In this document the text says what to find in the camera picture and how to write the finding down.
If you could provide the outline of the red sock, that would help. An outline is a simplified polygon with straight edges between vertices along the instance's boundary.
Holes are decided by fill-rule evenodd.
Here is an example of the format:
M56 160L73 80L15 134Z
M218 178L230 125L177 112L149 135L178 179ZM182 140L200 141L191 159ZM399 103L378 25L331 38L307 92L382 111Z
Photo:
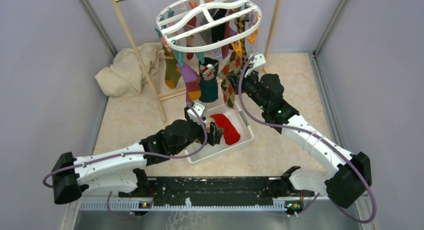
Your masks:
M241 135L224 114L214 114L211 118L215 121L219 128L223 129L223 136L227 145L234 145L239 142Z

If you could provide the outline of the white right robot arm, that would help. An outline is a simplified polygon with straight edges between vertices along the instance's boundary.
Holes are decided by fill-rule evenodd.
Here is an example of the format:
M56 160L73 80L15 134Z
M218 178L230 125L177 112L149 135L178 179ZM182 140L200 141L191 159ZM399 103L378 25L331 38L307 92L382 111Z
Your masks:
M284 87L277 74L259 77L253 71L248 76L227 76L236 94L246 94L262 110L262 120L257 123L272 127L317 160L324 171L313 171L297 166L290 168L282 177L282 191L288 196L300 190L313 191L329 197L337 206L350 207L360 196L368 193L371 202L376 200L370 189L372 185L369 157L338 146L314 129L299 111L283 99Z

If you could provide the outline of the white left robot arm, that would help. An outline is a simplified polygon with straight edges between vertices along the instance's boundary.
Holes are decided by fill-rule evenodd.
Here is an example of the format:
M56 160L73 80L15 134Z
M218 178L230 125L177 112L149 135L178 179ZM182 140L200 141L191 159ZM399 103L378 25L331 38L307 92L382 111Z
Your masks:
M215 122L206 128L192 120L176 120L165 129L123 149L109 153L75 157L62 154L49 177L55 204L66 204L84 195L117 192L119 197L143 197L150 190L144 167L177 159L189 145L205 142L217 145L223 128Z

